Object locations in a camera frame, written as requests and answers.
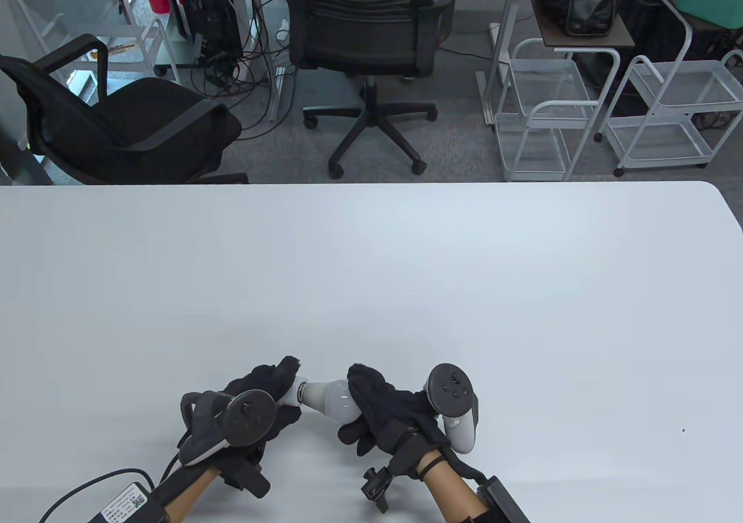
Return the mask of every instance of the black strap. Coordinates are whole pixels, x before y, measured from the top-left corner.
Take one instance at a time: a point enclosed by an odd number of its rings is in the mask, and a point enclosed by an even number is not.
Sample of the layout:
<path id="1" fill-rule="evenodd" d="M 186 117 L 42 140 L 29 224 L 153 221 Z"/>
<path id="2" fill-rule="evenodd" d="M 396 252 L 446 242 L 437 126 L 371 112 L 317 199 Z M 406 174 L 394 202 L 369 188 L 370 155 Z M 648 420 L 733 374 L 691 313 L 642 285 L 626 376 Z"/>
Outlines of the black strap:
<path id="1" fill-rule="evenodd" d="M 430 470 L 432 470 L 436 465 L 438 465 L 440 462 L 445 461 L 446 457 L 444 456 L 438 456 L 436 459 L 431 461 L 429 464 L 427 464 L 422 471 L 419 473 L 420 480 L 423 480 L 425 478 L 425 475 L 428 474 Z"/>
<path id="2" fill-rule="evenodd" d="M 428 452 L 437 449 L 437 446 L 431 444 L 424 435 L 412 435 L 389 461 L 389 471 L 394 476 L 408 475 L 417 478 L 416 468 Z"/>

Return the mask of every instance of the hand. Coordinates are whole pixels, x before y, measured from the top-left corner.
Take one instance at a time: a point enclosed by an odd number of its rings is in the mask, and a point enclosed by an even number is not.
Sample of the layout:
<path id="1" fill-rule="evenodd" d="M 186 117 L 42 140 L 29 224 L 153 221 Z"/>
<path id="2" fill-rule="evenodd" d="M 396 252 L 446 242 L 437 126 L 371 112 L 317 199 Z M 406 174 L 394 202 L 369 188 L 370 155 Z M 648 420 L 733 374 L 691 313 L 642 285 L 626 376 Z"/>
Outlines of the hand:
<path id="1" fill-rule="evenodd" d="M 247 376 L 233 380 L 226 386 L 225 393 L 229 395 L 240 395 L 244 391 L 251 389 L 260 389 L 266 391 L 274 401 L 283 398 L 297 377 L 297 371 L 300 369 L 299 359 L 293 356 L 285 356 L 278 366 L 260 365 L 253 369 Z M 281 406 L 276 411 L 276 420 L 273 427 L 266 435 L 247 448 L 231 448 L 239 451 L 242 450 L 247 454 L 247 458 L 253 464 L 258 464 L 267 442 L 276 438 L 281 430 L 294 424 L 300 419 L 302 410 L 299 407 Z"/>
<path id="2" fill-rule="evenodd" d="M 449 465 L 462 478 L 485 478 L 478 470 L 462 462 L 451 449 L 451 441 L 438 427 L 438 412 L 433 409 L 425 391 L 400 391 L 384 379 L 383 375 L 362 364 L 348 369 L 348 390 L 351 392 L 361 416 L 338 430 L 338 439 L 347 444 L 356 444 L 356 454 L 361 457 L 374 446 L 393 456 L 416 435 L 413 443 L 417 459 L 402 460 L 395 464 L 395 471 L 417 478 L 417 463 L 430 451 L 441 451 Z M 420 443 L 420 436 L 425 443 Z"/>
<path id="3" fill-rule="evenodd" d="M 348 389 L 361 416 L 350 424 L 340 427 L 338 438 L 345 444 L 356 443 L 356 454 L 361 457 L 374 446 L 391 455 L 414 433 L 422 432 L 432 444 L 431 449 L 449 443 L 436 422 L 438 414 L 428 401 L 424 391 L 398 391 L 384 379 L 383 375 L 362 364 L 348 369 Z M 393 420 L 405 424 L 408 431 L 392 440 L 385 435 L 385 428 Z"/>

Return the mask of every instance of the desk leg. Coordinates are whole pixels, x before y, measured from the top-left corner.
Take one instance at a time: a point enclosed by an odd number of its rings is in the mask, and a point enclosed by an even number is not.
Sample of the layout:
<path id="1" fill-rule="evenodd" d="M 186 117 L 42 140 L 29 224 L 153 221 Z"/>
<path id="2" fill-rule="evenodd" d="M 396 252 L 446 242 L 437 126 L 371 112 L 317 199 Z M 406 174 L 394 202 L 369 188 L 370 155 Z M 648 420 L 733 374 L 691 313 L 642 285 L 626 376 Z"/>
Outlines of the desk leg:
<path id="1" fill-rule="evenodd" d="M 490 66 L 490 75 L 485 85 L 485 73 L 477 72 L 478 89 L 480 90 L 480 99 L 482 101 L 482 112 L 485 117 L 485 123 L 493 124 L 493 89 L 496 85 L 496 77 L 499 76 L 500 57 L 503 51 L 508 51 L 510 38 L 513 34 L 513 24 L 518 17 L 518 3 L 521 0 L 506 0 L 503 6 L 503 16 L 501 25 L 498 29 L 498 38 L 496 40 L 496 49 L 493 54 L 493 64 Z"/>

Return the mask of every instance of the chair seat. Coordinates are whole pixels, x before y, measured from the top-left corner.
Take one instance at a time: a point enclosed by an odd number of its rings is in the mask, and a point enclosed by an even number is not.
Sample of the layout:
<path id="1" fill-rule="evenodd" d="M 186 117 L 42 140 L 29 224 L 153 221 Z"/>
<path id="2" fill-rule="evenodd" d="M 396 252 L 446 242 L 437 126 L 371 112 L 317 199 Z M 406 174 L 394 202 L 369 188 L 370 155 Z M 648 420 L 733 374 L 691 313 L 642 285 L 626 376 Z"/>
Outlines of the chair seat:
<path id="1" fill-rule="evenodd" d="M 199 94 L 167 80 L 143 78 L 112 93 L 95 104 L 93 110 L 127 141 L 137 142 L 153 135 L 202 99 Z M 241 129 L 240 121 L 229 115 L 228 130 L 213 145 L 223 146 L 220 150 L 226 148 L 238 138 Z"/>
<path id="2" fill-rule="evenodd" d="M 127 143 L 142 141 L 202 101 L 199 94 L 180 85 L 157 78 L 137 80 L 107 96 L 92 109 Z M 233 114 L 226 113 L 226 125 L 215 127 L 215 115 L 189 126 L 166 146 L 144 154 L 122 154 L 100 149 L 81 153 L 84 143 L 76 140 L 76 127 L 57 133 L 51 147 L 59 159 L 66 160 L 64 149 L 74 146 L 74 162 L 68 167 L 85 173 L 104 184 L 184 183 L 204 173 L 215 171 L 221 153 L 242 130 Z"/>

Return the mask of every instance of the metal rod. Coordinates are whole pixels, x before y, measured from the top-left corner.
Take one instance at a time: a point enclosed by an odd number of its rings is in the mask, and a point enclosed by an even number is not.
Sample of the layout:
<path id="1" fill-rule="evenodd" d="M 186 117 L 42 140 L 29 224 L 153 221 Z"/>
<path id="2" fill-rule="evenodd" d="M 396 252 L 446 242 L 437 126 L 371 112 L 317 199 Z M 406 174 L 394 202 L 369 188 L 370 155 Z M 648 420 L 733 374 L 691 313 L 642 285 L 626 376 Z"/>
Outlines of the metal rod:
<path id="1" fill-rule="evenodd" d="M 513 24 L 518 16 L 518 3 L 521 0 L 506 0 L 503 6 L 503 16 L 501 26 L 498 29 L 498 38 L 496 40 L 496 50 L 493 55 L 493 64 L 490 67 L 490 77 L 488 77 L 488 87 L 485 89 L 485 99 L 490 100 L 493 96 L 496 77 L 498 77 L 498 66 L 501 60 L 501 52 L 508 49 L 510 38 L 513 34 Z"/>

